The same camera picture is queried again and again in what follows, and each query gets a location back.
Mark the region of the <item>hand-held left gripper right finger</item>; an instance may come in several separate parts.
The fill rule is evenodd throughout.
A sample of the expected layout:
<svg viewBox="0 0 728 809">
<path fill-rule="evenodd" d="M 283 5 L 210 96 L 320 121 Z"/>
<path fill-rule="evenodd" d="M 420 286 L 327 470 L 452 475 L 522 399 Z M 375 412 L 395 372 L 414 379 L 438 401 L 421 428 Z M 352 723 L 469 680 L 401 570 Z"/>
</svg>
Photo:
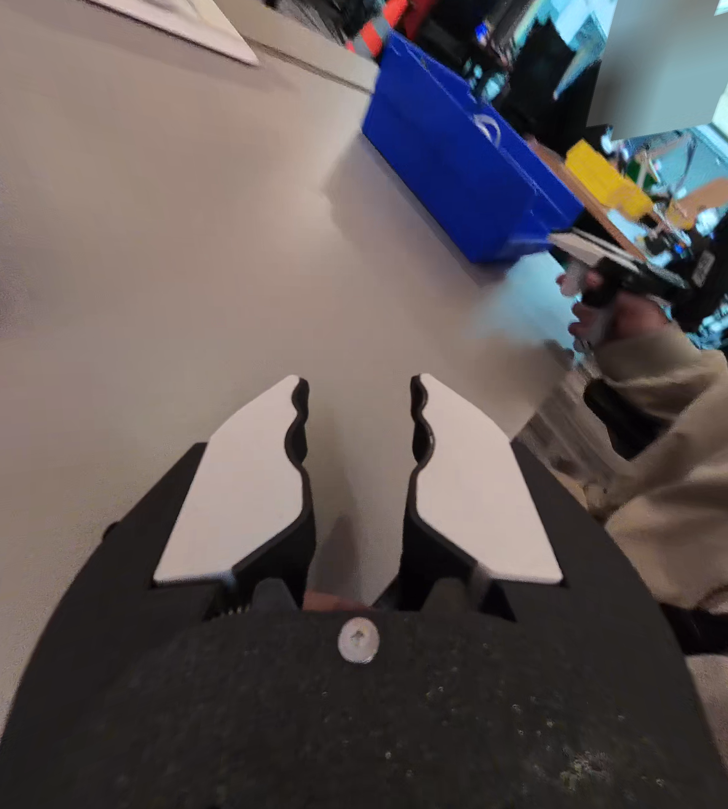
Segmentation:
<svg viewBox="0 0 728 809">
<path fill-rule="evenodd" d="M 452 580 L 476 610 L 509 610 L 505 582 L 559 587 L 563 571 L 511 439 L 429 373 L 410 380 L 412 456 L 396 607 Z"/>
</svg>

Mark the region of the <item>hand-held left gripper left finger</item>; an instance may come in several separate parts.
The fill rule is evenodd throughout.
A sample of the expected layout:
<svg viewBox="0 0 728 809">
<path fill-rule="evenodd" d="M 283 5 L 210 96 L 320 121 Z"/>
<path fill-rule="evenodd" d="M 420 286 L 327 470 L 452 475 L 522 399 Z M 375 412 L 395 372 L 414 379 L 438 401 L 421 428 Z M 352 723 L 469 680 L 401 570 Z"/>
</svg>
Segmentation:
<svg viewBox="0 0 728 809">
<path fill-rule="evenodd" d="M 287 376 L 213 432 L 153 574 L 159 586 L 213 582 L 244 606 L 278 580 L 300 608 L 316 551 L 309 385 Z"/>
</svg>

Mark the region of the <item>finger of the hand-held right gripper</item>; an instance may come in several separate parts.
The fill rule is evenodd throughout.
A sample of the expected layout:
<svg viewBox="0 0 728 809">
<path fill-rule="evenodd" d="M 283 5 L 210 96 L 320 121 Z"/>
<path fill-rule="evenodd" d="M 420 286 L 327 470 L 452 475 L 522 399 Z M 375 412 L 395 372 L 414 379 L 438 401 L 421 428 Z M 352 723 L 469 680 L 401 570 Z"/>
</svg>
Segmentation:
<svg viewBox="0 0 728 809">
<path fill-rule="evenodd" d="M 604 249 L 574 231 L 553 232 L 549 243 L 586 266 L 596 266 L 604 258 Z"/>
<path fill-rule="evenodd" d="M 625 249 L 623 246 L 620 246 L 620 244 L 618 244 L 615 240 L 606 238 L 606 236 L 597 236 L 596 234 L 582 228 L 572 228 L 571 231 L 589 238 L 591 241 L 600 245 L 604 249 L 604 258 L 614 260 L 617 263 L 633 263 L 635 261 L 645 265 L 649 263 L 645 255 L 640 251 L 631 252 L 630 250 Z"/>
</svg>

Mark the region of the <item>blue plastic bin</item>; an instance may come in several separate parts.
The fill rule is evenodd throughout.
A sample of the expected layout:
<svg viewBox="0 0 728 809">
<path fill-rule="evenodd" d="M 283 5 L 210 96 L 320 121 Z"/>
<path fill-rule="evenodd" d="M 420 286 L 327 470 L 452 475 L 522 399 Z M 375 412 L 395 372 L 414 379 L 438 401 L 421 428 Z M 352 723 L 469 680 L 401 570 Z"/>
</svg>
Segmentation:
<svg viewBox="0 0 728 809">
<path fill-rule="evenodd" d="M 363 135 L 473 264 L 546 252 L 581 201 L 469 85 L 393 33 Z"/>
</svg>

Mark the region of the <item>person's right forearm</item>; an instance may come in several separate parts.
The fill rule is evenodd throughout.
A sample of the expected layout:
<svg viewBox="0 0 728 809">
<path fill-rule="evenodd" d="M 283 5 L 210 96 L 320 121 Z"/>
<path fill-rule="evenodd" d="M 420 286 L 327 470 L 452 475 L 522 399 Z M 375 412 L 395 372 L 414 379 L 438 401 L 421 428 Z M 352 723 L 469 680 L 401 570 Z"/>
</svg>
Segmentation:
<svg viewBox="0 0 728 809">
<path fill-rule="evenodd" d="M 662 430 L 728 378 L 724 354 L 700 349 L 673 323 L 604 342 L 594 350 L 594 363 L 611 389 Z"/>
</svg>

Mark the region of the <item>grey desk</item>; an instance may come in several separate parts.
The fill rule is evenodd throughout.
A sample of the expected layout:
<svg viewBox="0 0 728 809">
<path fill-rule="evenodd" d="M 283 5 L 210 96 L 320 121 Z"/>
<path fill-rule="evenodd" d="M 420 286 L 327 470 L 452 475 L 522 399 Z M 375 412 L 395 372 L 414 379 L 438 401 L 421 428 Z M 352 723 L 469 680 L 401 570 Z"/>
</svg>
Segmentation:
<svg viewBox="0 0 728 809">
<path fill-rule="evenodd" d="M 367 91 L 84 2 L 0 2 L 0 733 L 102 536 L 195 442 L 310 385 L 310 585 L 397 570 L 410 379 L 516 435 L 561 383 L 548 258 L 489 278 L 360 122 Z"/>
</svg>

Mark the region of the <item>person's right hand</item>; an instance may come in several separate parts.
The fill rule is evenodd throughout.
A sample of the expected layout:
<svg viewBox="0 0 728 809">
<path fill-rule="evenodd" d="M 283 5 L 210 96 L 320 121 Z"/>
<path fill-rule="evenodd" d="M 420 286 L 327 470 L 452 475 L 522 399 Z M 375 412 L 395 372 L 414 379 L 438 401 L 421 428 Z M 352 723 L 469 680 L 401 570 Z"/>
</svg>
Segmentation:
<svg viewBox="0 0 728 809">
<path fill-rule="evenodd" d="M 592 307 L 598 293 L 586 291 L 572 306 L 568 332 L 575 344 L 598 349 L 618 340 L 645 337 L 662 331 L 670 319 L 650 298 L 620 291 L 605 308 Z"/>
</svg>

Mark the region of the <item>yellow plastic bin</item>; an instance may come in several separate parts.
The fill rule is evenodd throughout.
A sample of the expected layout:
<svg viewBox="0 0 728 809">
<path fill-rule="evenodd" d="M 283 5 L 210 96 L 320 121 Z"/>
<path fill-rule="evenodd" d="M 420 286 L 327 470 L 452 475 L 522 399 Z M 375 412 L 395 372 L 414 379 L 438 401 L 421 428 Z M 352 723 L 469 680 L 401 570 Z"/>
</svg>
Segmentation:
<svg viewBox="0 0 728 809">
<path fill-rule="evenodd" d="M 568 151 L 565 167 L 599 203 L 630 221 L 637 222 L 653 212 L 650 196 L 586 141 L 581 140 Z"/>
</svg>

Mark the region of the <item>person's beige jacket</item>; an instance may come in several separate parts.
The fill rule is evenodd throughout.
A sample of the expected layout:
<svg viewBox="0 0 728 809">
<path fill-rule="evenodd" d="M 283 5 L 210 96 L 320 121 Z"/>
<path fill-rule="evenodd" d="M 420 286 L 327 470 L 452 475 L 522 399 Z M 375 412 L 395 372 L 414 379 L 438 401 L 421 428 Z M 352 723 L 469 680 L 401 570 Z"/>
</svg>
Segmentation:
<svg viewBox="0 0 728 809">
<path fill-rule="evenodd" d="M 693 402 L 593 504 L 651 593 L 728 612 L 728 378 Z M 728 654 L 688 668 L 728 768 Z"/>
</svg>

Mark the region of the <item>orange traffic cone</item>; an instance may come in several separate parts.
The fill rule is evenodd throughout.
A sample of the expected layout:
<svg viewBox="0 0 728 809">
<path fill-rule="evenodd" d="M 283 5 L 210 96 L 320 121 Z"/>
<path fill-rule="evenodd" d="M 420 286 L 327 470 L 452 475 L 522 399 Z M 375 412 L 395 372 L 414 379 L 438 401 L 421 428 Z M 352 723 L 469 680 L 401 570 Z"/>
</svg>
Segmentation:
<svg viewBox="0 0 728 809">
<path fill-rule="evenodd" d="M 411 4 L 411 1 L 387 1 L 354 38 L 346 43 L 346 49 L 364 58 L 378 60 L 391 33 Z"/>
</svg>

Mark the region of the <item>wooden book stand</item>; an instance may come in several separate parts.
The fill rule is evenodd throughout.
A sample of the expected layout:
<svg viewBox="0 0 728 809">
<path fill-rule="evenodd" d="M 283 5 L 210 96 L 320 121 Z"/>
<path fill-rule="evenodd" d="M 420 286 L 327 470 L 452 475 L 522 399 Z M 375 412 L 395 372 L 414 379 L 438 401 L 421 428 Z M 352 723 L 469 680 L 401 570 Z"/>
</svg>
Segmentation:
<svg viewBox="0 0 728 809">
<path fill-rule="evenodd" d="M 89 4 L 247 66 L 260 64 L 217 2 L 90 1 Z"/>
</svg>

